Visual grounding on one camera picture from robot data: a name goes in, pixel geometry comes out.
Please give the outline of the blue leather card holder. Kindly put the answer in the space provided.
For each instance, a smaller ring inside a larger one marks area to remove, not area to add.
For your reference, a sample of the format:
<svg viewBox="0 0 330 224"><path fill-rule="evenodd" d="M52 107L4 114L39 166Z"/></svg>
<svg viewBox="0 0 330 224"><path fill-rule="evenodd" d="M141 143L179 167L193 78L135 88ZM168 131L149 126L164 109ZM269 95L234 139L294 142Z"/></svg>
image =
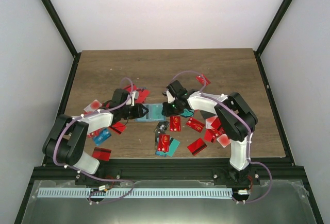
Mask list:
<svg viewBox="0 0 330 224"><path fill-rule="evenodd" d="M136 122L162 122L166 117L162 115L162 104L143 104L148 109L148 113L141 118L135 119Z"/></svg>

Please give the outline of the lone red card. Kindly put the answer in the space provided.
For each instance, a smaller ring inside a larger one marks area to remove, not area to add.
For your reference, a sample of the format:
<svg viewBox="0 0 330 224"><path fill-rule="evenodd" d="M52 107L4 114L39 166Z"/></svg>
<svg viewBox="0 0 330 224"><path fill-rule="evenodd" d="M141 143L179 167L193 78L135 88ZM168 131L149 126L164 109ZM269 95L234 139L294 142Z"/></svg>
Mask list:
<svg viewBox="0 0 330 224"><path fill-rule="evenodd" d="M195 78L201 85L209 85L211 83L204 74L197 75Z"/></svg>

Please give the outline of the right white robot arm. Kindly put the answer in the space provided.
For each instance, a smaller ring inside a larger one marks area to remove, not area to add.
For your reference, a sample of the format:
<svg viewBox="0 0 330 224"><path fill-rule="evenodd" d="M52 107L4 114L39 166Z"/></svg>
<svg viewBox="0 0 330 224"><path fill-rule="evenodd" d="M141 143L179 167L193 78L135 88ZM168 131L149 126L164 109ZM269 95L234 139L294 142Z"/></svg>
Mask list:
<svg viewBox="0 0 330 224"><path fill-rule="evenodd" d="M256 114L243 97L237 92L213 95L198 90L188 91L177 80L166 87L163 96L167 98L162 108L162 114L166 117L181 114L185 109L217 116L230 140L229 178L234 184L243 183L248 177L251 138L258 123Z"/></svg>

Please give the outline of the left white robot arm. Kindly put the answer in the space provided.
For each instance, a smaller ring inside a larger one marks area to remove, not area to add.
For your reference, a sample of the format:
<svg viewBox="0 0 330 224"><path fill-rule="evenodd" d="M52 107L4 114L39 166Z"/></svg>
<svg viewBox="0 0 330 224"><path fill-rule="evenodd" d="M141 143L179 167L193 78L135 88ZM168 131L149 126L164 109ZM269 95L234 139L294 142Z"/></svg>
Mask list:
<svg viewBox="0 0 330 224"><path fill-rule="evenodd" d="M80 116L59 115L42 147L45 156L54 164L68 166L87 173L87 178L95 185L105 180L105 171L99 168L98 159L84 152L87 135L115 125L120 120L144 117L149 110L137 103L137 91L116 89L112 99L100 107Z"/></svg>

